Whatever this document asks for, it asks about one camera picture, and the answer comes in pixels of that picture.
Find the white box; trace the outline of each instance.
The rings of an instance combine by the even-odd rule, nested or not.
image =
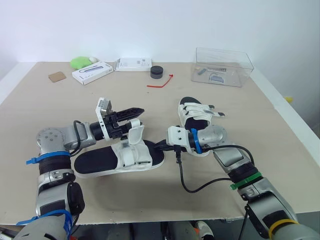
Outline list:
[[[114,71],[113,67],[105,61],[98,61],[94,64],[72,72],[72,76],[81,84],[86,85]]]
[[[118,72],[149,72],[152,67],[151,58],[119,58],[115,70]]]

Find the red wire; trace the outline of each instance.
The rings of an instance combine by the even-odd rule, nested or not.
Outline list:
[[[167,85],[167,83],[173,78],[173,74],[170,74],[169,75],[170,77],[169,77],[169,79],[168,79],[168,81],[166,81],[165,82],[165,84],[163,84],[162,86],[153,86],[153,85],[147,85],[147,87],[149,87],[149,88],[163,88],[165,85]]]

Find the green cloth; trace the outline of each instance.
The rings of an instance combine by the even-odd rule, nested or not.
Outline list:
[[[89,66],[91,64],[92,64],[92,62],[86,56],[78,56],[78,57],[72,59],[70,62],[70,66],[76,70],[82,69],[82,68]]]

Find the beige table surface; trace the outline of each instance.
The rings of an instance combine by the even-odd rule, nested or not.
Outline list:
[[[95,122],[99,97],[111,100],[113,110],[145,109],[144,139],[158,142],[170,126],[180,124],[177,106],[184,96],[215,105],[225,118],[214,118],[229,139],[248,148],[256,166],[274,184],[297,213],[320,210],[320,168],[302,143],[249,79],[244,87],[191,81],[191,64],[161,63],[164,77],[147,72],[114,72],[88,85],[72,78],[68,63],[39,62],[0,105],[0,224],[15,224],[35,215],[37,165],[26,165],[39,149],[36,134],[46,127],[65,127],[73,120]],[[52,83],[48,75],[62,71],[67,78]],[[174,74],[164,88],[161,85]],[[101,140],[89,149],[107,144]],[[185,181],[194,189],[212,179],[226,177],[218,163],[182,155]],[[81,185],[85,209],[79,224],[237,218],[245,202],[230,182],[212,184],[199,193],[181,186],[173,152],[164,164],[145,172],[120,173],[76,181]]]

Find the small brown card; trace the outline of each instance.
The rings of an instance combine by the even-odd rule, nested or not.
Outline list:
[[[66,76],[64,75],[64,73],[62,71],[58,71],[56,73],[50,74],[48,77],[53,83],[58,82],[58,81],[66,78]]]

